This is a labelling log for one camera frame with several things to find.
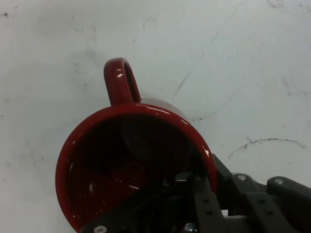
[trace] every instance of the scuff mark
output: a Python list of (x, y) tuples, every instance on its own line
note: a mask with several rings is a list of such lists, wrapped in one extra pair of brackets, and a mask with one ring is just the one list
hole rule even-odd
[(262, 144), (264, 142), (273, 142), (273, 141), (277, 141), (277, 142), (284, 142), (284, 143), (291, 143), (291, 144), (295, 144), (297, 146), (299, 146), (301, 149), (307, 150), (308, 147), (301, 144), (300, 142), (296, 141), (296, 140), (290, 140), (290, 139), (282, 139), (282, 138), (264, 138), (264, 139), (259, 139), (259, 140), (255, 140), (255, 141), (250, 141), (246, 144), (244, 144), (243, 146), (237, 148), (236, 150), (232, 151), (232, 153), (228, 156), (228, 159), (230, 159), (236, 152), (242, 150), (242, 149), (247, 149), (249, 146), (254, 145), (254, 144)]
[(266, 0), (268, 5), (272, 8), (283, 8), (285, 6), (284, 0)]
[(194, 68), (190, 69), (188, 71), (188, 73), (186, 74), (186, 76), (184, 77), (184, 79), (181, 81), (181, 83), (179, 84), (178, 88), (176, 89), (174, 96), (177, 95), (177, 93), (179, 92), (179, 90), (181, 89), (181, 87), (184, 85), (185, 81), (187, 80), (187, 78), (190, 76), (190, 74), (193, 72)]
[(157, 18), (153, 16), (149, 16), (142, 22), (142, 29), (146, 29), (146, 23), (151, 23), (154, 27), (157, 26)]
[(199, 121), (199, 120), (203, 120), (203, 119), (207, 119), (207, 118), (210, 118), (214, 115), (216, 115), (220, 110), (222, 110), (223, 108), (225, 108), (229, 103), (230, 101), (233, 99), (234, 95), (241, 89), (242, 86), (240, 87), (237, 87), (234, 89), (234, 91), (232, 92), (231, 96), (224, 102), (222, 103), (221, 105), (219, 105), (219, 107), (214, 110), (213, 112), (211, 112), (210, 114), (208, 114), (207, 116), (201, 116), (201, 117), (194, 117), (190, 120), (190, 122), (195, 122), (195, 121)]
[(235, 16), (235, 14), (238, 12), (238, 10), (240, 9), (240, 7), (243, 5), (243, 3), (245, 3), (246, 0), (242, 0), (240, 2), (240, 4), (237, 6), (237, 8), (232, 12), (232, 14), (229, 16), (229, 18), (225, 21), (225, 23), (223, 24), (223, 26), (216, 32), (216, 34), (214, 35), (214, 37), (211, 39), (210, 43), (212, 44), (217, 37), (220, 35), (220, 33), (223, 32), (223, 30), (225, 29), (225, 27), (229, 24), (229, 22), (232, 20), (232, 18)]
[(198, 66), (200, 60), (202, 59), (202, 57), (204, 56), (204, 54), (201, 54), (201, 56), (199, 56), (199, 58), (197, 59), (197, 61), (194, 63), (194, 66), (188, 70), (187, 74), (185, 75), (184, 79), (181, 81), (181, 83), (179, 84), (178, 88), (176, 89), (175, 93), (173, 96), (176, 96), (177, 93), (179, 92), (179, 90), (181, 89), (181, 87), (184, 85), (186, 79), (190, 76), (190, 74), (196, 69), (196, 67)]
[(1, 14), (1, 16), (8, 18), (9, 14), (7, 12), (4, 12), (4, 13)]

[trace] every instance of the white table surface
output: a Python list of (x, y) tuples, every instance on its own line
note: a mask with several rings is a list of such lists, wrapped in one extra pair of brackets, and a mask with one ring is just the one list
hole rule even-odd
[(231, 171), (311, 186), (310, 1), (2, 0), (0, 13), (0, 232), (73, 232), (57, 157), (109, 106), (103, 66), (120, 56)]

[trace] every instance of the red mug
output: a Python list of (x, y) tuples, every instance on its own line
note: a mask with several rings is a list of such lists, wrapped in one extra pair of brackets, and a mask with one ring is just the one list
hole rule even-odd
[(105, 64), (104, 79), (111, 106), (73, 130), (57, 162), (56, 193), (71, 226), (78, 232), (153, 180), (189, 170), (193, 156), (200, 158), (216, 192), (212, 153), (179, 110), (142, 100), (123, 58)]

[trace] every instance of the screw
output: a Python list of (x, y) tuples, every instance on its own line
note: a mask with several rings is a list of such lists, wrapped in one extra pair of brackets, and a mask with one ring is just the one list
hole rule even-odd
[(238, 177), (238, 179), (240, 181), (245, 181), (246, 180), (246, 176), (244, 176), (244, 175), (238, 175), (237, 177)]
[(94, 233), (106, 233), (107, 227), (105, 226), (97, 226), (94, 228)]
[(280, 178), (275, 179), (274, 182), (277, 184), (283, 184), (284, 183), (284, 181)]

